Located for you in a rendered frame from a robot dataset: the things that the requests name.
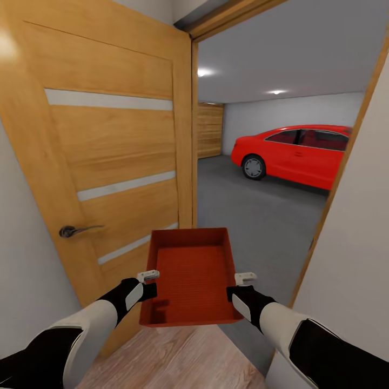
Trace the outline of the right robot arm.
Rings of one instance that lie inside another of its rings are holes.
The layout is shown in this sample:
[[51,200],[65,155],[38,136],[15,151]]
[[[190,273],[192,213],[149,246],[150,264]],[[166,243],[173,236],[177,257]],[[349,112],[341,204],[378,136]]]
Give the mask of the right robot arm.
[[389,362],[354,345],[315,317],[294,311],[244,285],[236,273],[228,302],[270,341],[313,389],[389,389]]

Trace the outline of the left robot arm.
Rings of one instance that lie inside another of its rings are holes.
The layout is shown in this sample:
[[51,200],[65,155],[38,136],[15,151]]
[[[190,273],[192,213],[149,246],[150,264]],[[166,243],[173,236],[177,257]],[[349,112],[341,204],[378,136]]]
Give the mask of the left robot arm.
[[157,296],[159,271],[137,274],[94,303],[52,324],[25,348],[0,359],[0,389],[75,389],[102,346],[137,302]]

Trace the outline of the storage box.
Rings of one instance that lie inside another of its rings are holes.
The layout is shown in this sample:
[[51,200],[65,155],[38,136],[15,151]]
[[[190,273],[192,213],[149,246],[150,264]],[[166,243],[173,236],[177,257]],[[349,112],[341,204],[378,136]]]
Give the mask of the storage box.
[[232,324],[244,317],[228,302],[236,286],[227,228],[152,230],[147,271],[157,296],[142,302],[139,324],[156,327]]

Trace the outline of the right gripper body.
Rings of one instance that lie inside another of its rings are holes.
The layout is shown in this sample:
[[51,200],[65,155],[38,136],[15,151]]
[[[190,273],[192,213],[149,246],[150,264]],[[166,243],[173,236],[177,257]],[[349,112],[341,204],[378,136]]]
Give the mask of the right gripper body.
[[236,292],[236,290],[237,286],[226,288],[228,302],[232,302],[232,295],[234,292]]

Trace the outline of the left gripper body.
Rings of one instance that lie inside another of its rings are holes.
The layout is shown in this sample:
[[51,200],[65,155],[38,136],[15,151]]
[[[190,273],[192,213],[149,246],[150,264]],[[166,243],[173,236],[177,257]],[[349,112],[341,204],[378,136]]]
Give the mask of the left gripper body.
[[139,302],[143,302],[147,299],[151,299],[157,296],[157,285],[156,283],[143,285],[144,288],[144,294],[142,298],[139,300]]

